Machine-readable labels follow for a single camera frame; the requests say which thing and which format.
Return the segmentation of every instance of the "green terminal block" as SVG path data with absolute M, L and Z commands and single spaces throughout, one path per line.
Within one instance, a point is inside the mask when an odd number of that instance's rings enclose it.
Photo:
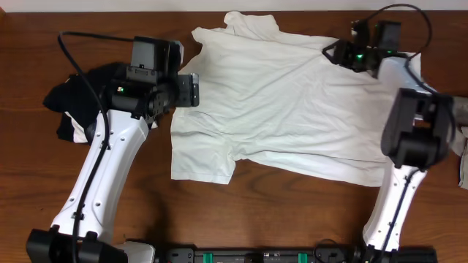
M 203 263 L 213 263 L 213 253 L 204 253 Z
M 307 263 L 307 253 L 298 254 L 298 263 Z

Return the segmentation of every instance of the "wood grain surface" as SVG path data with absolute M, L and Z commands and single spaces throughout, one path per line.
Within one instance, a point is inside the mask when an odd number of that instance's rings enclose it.
M 349 37 L 350 21 L 368 12 L 274 12 L 282 31 Z M 425 80 L 468 96 L 468 12 L 430 12 Z M 200 52 L 196 27 L 222 27 L 221 12 L 8 14 L 0 23 L 0 262 L 27 262 L 33 228 L 48 229 L 72 190 L 87 145 L 57 139 L 58 113 L 42 106 L 55 85 L 75 72 L 57 44 L 62 30 L 120 37 L 179 39 L 185 61 Z M 403 23 L 401 46 L 416 51 L 426 29 L 412 12 L 381 18 Z M 129 61 L 131 45 L 67 37 L 83 69 Z M 378 188 L 355 186 L 238 161 L 227 186 L 170 179 L 170 122 L 151 131 L 129 172 L 118 205 L 114 243 L 127 238 L 201 248 L 306 247 L 323 238 L 357 243 Z M 459 159 L 433 167 L 415 195 L 402 245 L 433 245 L 440 262 L 468 262 L 468 190 L 458 184 Z

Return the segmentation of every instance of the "white t-shirt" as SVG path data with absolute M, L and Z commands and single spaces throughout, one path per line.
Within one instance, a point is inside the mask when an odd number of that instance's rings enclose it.
M 200 106 L 174 113 L 172 179 L 229 183 L 235 161 L 250 159 L 380 186 L 391 165 L 380 138 L 397 90 L 333 65 L 322 49 L 336 39 L 280 32 L 271 15 L 224 21 L 192 32 L 203 48 L 182 72 L 199 74 Z

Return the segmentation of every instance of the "black wire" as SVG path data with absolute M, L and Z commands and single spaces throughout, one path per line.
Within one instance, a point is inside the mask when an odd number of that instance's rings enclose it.
M 60 34 L 58 35 L 58 44 L 60 45 L 61 50 L 64 52 L 65 56 L 68 58 L 70 63 L 73 65 L 73 67 L 76 69 L 77 73 L 81 76 L 89 92 L 91 92 L 91 95 L 96 100 L 97 107 L 102 114 L 102 119 L 104 120 L 104 130 L 105 130 L 105 135 L 102 141 L 101 150 L 99 151 L 99 155 L 97 156 L 96 161 L 94 162 L 93 169 L 91 170 L 88 180 L 86 181 L 86 184 L 83 188 L 83 192 L 81 193 L 80 201 L 78 202 L 78 207 L 75 212 L 75 219 L 73 221 L 72 260 L 73 260 L 73 263 L 78 263 L 79 259 L 78 259 L 78 248 L 77 248 L 78 244 L 77 243 L 78 243 L 78 233 L 80 229 L 81 214 L 83 212 L 83 206 L 86 200 L 86 195 L 88 194 L 89 188 L 91 187 L 91 183 L 93 182 L 94 176 L 96 175 L 96 171 L 99 168 L 99 164 L 101 163 L 102 157 L 104 156 L 104 153 L 107 147 L 109 146 L 110 126 L 109 126 L 109 118 L 107 117 L 107 110 L 105 109 L 104 105 L 102 104 L 101 100 L 96 94 L 96 91 L 93 89 L 92 85 L 90 84 L 88 78 L 86 77 L 86 74 L 83 72 L 83 70 L 81 70 L 81 68 L 78 66 L 76 61 L 70 55 L 70 53 L 67 50 L 67 47 L 65 46 L 62 40 L 62 37 L 65 35 L 79 36 L 79 37 L 93 37 L 97 39 L 109 39 L 109 40 L 117 40 L 117 41 L 125 41 L 125 42 L 133 42 L 133 39 L 126 39 L 126 38 L 121 38 L 121 37 L 110 37 L 110 36 L 103 36 L 103 35 L 98 35 L 98 34 L 72 32 L 72 31 L 63 31 L 63 32 L 60 32 Z

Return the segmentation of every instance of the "black cable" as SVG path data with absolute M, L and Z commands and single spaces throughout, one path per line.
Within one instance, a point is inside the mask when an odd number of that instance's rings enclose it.
M 117 40 L 117 41 L 125 41 L 125 42 L 133 42 L 133 39 L 126 39 L 126 38 L 121 38 L 121 37 L 110 37 L 110 36 L 104 36 L 104 35 L 98 35 L 98 34 L 72 32 L 72 31 L 63 31 L 63 32 L 60 32 L 60 34 L 58 35 L 58 44 L 60 45 L 61 50 L 64 52 L 65 56 L 68 58 L 70 63 L 73 65 L 73 67 L 76 69 L 77 73 L 81 76 L 86 87 L 89 89 L 89 92 L 91 92 L 92 96 L 96 100 L 97 107 L 102 114 L 102 119 L 104 120 L 104 130 L 105 130 L 105 135 L 102 141 L 101 150 L 99 151 L 96 161 L 94 162 L 93 169 L 91 170 L 88 180 L 86 181 L 86 184 L 83 188 L 83 192 L 81 193 L 80 201 L 78 202 L 78 207 L 75 212 L 75 218 L 73 221 L 72 260 L 73 260 L 73 263 L 78 263 L 79 259 L 78 259 L 77 243 L 78 243 L 78 233 L 80 229 L 81 214 L 83 212 L 83 206 L 86 200 L 86 195 L 88 194 L 89 188 L 91 187 L 91 183 L 93 182 L 94 176 L 96 175 L 96 171 L 99 168 L 99 164 L 101 163 L 102 157 L 104 156 L 104 153 L 107 147 L 109 146 L 110 125 L 109 125 L 109 118 L 107 117 L 107 110 L 105 109 L 100 98 L 96 94 L 96 91 L 94 91 L 92 85 L 90 84 L 88 78 L 86 77 L 86 74 L 83 72 L 83 70 L 81 70 L 81 68 L 78 66 L 76 61 L 68 52 L 67 47 L 65 46 L 62 40 L 62 37 L 65 35 L 79 36 L 79 37 L 93 37 L 97 39 L 109 39 L 109 40 Z

